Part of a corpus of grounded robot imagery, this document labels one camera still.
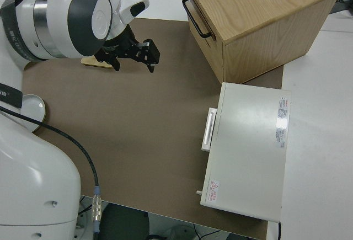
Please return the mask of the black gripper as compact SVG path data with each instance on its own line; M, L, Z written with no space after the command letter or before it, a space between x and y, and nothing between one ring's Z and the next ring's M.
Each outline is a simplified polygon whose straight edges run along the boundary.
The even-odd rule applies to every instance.
M116 58L131 58L144 63L149 72L159 64L160 52L152 39L138 43L135 35L127 26L122 33L112 39L107 39L100 50L95 54L98 62L111 65L115 71L120 70L120 63Z

